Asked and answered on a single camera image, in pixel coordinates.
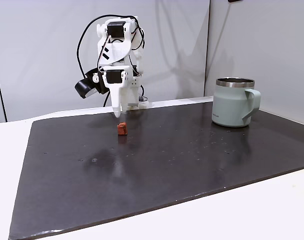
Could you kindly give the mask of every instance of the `wire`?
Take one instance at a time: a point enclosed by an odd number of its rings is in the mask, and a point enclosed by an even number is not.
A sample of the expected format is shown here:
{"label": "wire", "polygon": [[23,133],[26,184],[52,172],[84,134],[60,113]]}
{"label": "wire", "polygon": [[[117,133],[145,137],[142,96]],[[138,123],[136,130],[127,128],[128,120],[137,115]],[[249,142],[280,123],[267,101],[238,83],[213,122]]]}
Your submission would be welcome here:
{"label": "wire", "polygon": [[101,70],[99,69],[99,66],[100,66],[100,61],[101,61],[101,58],[102,58],[102,55],[103,55],[103,52],[105,50],[105,47],[106,47],[106,44],[108,43],[108,41],[111,39],[111,36],[108,35],[108,37],[106,38],[105,42],[104,42],[104,45],[102,46],[102,50],[101,50],[101,53],[98,57],[98,60],[97,60],[97,70],[101,72]]}
{"label": "wire", "polygon": [[141,88],[142,88],[142,97],[144,96],[144,88],[143,88],[143,85],[141,85]]}
{"label": "wire", "polygon": [[107,99],[110,96],[110,94],[111,94],[111,92],[109,91],[108,94],[107,94],[107,96],[106,96],[106,98],[105,98],[105,102],[104,102],[103,107],[106,107]]}
{"label": "wire", "polygon": [[144,36],[145,36],[145,34],[144,34],[144,30],[143,29],[141,29],[141,28],[139,28],[139,31],[140,31],[140,34],[141,34],[141,37],[142,37],[142,40],[141,40],[141,43],[139,44],[139,46],[137,47],[137,48],[132,48],[132,50],[137,50],[137,49],[139,49],[140,48],[140,46],[143,44],[143,48],[144,48],[144,46],[145,46],[145,40],[144,40]]}
{"label": "wire", "polygon": [[116,17],[116,18],[131,18],[131,19],[134,19],[135,22],[136,22],[136,25],[137,27],[139,28],[139,24],[138,24],[138,21],[136,19],[136,17],[132,16],[132,15],[116,15],[116,14],[107,14],[107,15],[102,15],[102,16],[99,16],[93,20],[91,20],[91,22],[86,26],[85,30],[83,31],[83,34],[78,42],[78,45],[77,45],[77,51],[76,51],[76,56],[77,56],[77,61],[78,61],[78,65],[80,66],[80,70],[82,72],[82,75],[83,77],[85,78],[85,74],[84,74],[84,71],[83,71],[83,68],[82,68],[82,65],[81,65],[81,61],[80,61],[80,56],[79,56],[79,53],[80,53],[80,46],[81,46],[81,43],[82,43],[82,40],[84,38],[84,35],[85,33],[87,32],[88,28],[90,27],[90,25],[93,24],[93,22],[99,20],[99,19],[102,19],[102,18],[107,18],[107,17]]}
{"label": "wire", "polygon": [[112,42],[111,42],[111,43],[113,43],[113,42],[115,42],[115,41],[120,41],[121,43],[123,42],[123,40],[120,40],[120,39],[114,39],[114,40],[112,40]]}
{"label": "wire", "polygon": [[131,65],[132,65],[132,68],[133,68],[133,71],[134,71],[134,73],[136,73],[137,75],[140,75],[136,70],[135,70],[135,68],[134,68],[134,65],[133,65],[133,63],[132,63],[132,60],[131,60],[131,56],[130,55],[128,55],[128,58],[130,59],[130,62],[131,62]]}

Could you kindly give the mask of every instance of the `mug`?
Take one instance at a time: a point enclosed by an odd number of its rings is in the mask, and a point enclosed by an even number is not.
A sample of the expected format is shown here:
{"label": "mug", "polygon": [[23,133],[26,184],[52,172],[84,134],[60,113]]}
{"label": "mug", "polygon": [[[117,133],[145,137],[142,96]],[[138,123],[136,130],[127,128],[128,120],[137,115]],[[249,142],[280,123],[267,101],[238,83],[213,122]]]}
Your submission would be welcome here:
{"label": "mug", "polygon": [[217,79],[212,121],[233,128],[249,125],[251,116],[258,111],[261,102],[261,93],[254,90],[254,84],[254,80],[246,78]]}

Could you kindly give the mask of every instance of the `mug handle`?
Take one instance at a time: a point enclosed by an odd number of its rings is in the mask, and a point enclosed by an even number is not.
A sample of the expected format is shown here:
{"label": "mug handle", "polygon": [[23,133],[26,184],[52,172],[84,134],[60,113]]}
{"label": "mug handle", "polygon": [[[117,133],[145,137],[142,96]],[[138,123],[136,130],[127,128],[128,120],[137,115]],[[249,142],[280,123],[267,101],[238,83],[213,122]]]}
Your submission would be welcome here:
{"label": "mug handle", "polygon": [[253,95],[253,104],[251,110],[244,117],[242,117],[242,119],[247,119],[256,113],[260,108],[261,103],[261,93],[259,91],[254,89],[246,89],[245,91],[249,93],[247,94],[247,98],[250,96],[250,94]]}

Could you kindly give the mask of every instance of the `small red cube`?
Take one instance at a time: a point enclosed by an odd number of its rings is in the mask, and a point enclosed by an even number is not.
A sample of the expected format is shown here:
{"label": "small red cube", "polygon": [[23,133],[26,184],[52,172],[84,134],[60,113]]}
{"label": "small red cube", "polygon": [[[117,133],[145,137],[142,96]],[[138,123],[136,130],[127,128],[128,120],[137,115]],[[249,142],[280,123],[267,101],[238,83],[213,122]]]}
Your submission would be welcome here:
{"label": "small red cube", "polygon": [[126,122],[121,122],[117,125],[118,135],[127,135],[127,125]]}

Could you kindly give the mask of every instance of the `stainless steel rim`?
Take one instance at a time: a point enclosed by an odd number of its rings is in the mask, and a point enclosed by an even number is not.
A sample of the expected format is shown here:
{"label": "stainless steel rim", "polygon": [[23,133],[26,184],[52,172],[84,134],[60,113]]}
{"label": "stainless steel rim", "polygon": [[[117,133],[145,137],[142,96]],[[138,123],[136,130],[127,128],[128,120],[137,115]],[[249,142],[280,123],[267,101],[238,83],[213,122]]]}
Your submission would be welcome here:
{"label": "stainless steel rim", "polygon": [[225,77],[216,80],[216,85],[228,88],[252,88],[255,81],[240,77]]}

